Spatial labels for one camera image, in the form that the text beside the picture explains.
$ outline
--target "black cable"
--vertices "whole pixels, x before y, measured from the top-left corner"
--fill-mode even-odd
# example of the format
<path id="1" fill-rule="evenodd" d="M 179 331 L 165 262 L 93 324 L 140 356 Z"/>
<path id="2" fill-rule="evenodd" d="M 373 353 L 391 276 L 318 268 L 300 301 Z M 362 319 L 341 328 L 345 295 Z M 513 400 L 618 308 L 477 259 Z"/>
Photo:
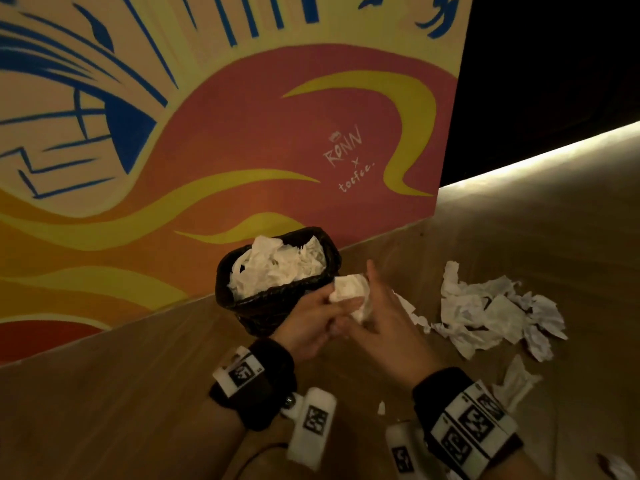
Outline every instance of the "black cable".
<path id="1" fill-rule="evenodd" d="M 251 463 L 253 460 L 258 458 L 265 451 L 268 451 L 268 450 L 270 450 L 272 448 L 284 448 L 284 449 L 286 449 L 286 448 L 289 448 L 289 444 L 288 443 L 270 443 L 268 445 L 263 446 L 262 448 L 260 448 L 260 450 L 258 450 L 258 452 L 256 454 L 254 454 L 251 458 L 249 458 L 249 460 L 244 462 L 244 465 L 242 466 L 242 468 L 240 468 L 240 470 L 238 470 L 238 473 L 236 473 L 236 476 L 234 477 L 234 480 L 238 480 L 240 478 L 240 475 L 242 475 L 242 473 L 244 472 L 244 469 L 249 466 L 249 463 Z"/>

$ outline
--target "wall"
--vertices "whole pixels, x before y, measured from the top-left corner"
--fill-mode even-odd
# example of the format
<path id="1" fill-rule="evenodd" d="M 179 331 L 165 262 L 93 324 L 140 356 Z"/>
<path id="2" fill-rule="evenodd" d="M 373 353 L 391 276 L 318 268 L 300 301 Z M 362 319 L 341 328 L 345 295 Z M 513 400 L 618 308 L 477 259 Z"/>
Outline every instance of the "wall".
<path id="1" fill-rule="evenodd" d="M 432 215 L 470 4 L 0 0 L 0 363 Z"/>

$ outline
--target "hand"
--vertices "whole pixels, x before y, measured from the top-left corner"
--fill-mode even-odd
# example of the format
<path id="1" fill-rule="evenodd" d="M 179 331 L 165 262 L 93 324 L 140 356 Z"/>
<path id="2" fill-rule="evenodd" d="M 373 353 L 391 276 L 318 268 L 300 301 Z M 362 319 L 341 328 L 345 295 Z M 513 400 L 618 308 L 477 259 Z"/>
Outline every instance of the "hand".
<path id="1" fill-rule="evenodd" d="M 333 283 L 300 298 L 289 316 L 271 336 L 286 348 L 298 363 L 316 356 L 332 337 L 330 325 L 340 315 L 348 315 L 362 306 L 363 298 L 329 303 Z"/>
<path id="2" fill-rule="evenodd" d="M 395 293 L 382 281 L 372 260 L 367 261 L 374 331 L 351 317 L 338 317 L 332 333 L 354 339 L 391 377 L 415 387 L 445 365 L 438 359 L 404 311 Z"/>

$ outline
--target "right hand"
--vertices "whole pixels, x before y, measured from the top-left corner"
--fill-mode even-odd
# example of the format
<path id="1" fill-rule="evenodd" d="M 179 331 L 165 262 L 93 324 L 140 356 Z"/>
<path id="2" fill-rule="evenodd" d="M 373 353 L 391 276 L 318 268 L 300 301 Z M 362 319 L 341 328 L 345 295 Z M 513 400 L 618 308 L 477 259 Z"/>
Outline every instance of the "right hand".
<path id="1" fill-rule="evenodd" d="M 371 259 L 367 261 L 367 277 L 373 306 L 370 321 L 375 330 L 366 330 L 350 317 L 338 317 L 332 333 L 352 338 L 393 379 L 413 388 L 446 366 L 413 325 L 393 290 L 382 281 Z"/>

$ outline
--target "yellow paint stroke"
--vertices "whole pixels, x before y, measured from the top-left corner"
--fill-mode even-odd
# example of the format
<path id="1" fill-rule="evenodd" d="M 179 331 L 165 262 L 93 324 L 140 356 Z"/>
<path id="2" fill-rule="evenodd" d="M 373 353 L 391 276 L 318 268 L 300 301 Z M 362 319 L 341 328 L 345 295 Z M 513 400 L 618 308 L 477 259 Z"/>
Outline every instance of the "yellow paint stroke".
<path id="1" fill-rule="evenodd" d="M 12 322 L 73 322 L 89 325 L 100 330 L 111 330 L 106 323 L 93 320 L 91 318 L 76 317 L 74 315 L 63 315 L 59 313 L 36 313 L 32 315 L 14 315 L 12 317 L 0 318 L 0 325 Z"/>
<path id="2" fill-rule="evenodd" d="M 302 229 L 302 227 L 304 227 L 302 224 L 290 217 L 283 216 L 276 212 L 263 212 L 261 214 L 254 214 L 240 222 L 237 226 L 219 234 L 199 235 L 180 231 L 175 231 L 175 233 L 209 244 L 228 244 L 230 242 L 252 239 L 259 235 L 267 235 L 269 237 L 280 235 Z"/>
<path id="3" fill-rule="evenodd" d="M 404 174 L 418 160 L 433 132 L 436 99 L 429 88 L 418 79 L 404 74 L 354 70 L 309 80 L 283 97 L 341 88 L 366 89 L 391 99 L 400 115 L 402 135 L 385 168 L 385 185 L 402 195 L 433 197 L 432 194 L 412 189 L 403 181 Z"/>
<path id="4" fill-rule="evenodd" d="M 89 224 L 48 224 L 0 214 L 4 222 L 43 241 L 81 251 L 100 251 L 124 246 L 171 222 L 185 209 L 212 194 L 263 180 L 318 180 L 292 171 L 275 169 L 236 170 L 210 175 L 172 190 L 126 217 Z"/>
<path id="5" fill-rule="evenodd" d="M 171 285 L 144 274 L 107 266 L 70 267 L 39 276 L 0 277 L 0 280 L 50 290 L 80 291 L 120 298 L 157 310 L 187 295 Z"/>

